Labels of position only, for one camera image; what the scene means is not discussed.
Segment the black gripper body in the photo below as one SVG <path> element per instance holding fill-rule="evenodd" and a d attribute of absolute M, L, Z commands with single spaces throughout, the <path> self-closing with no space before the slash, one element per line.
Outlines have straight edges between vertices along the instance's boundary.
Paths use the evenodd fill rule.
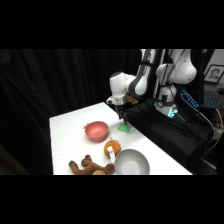
<path fill-rule="evenodd" d="M 115 105 L 115 111 L 118 114 L 123 114 L 127 110 L 127 104 Z"/>

